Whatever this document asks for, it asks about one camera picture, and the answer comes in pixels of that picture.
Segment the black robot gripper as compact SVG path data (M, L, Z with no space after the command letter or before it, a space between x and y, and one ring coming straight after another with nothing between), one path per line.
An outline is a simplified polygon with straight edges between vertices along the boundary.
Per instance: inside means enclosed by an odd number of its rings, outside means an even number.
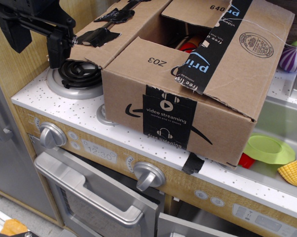
M31 31L45 36L52 69L69 58L75 25L58 0L0 0L0 28L10 46L21 53L32 42Z

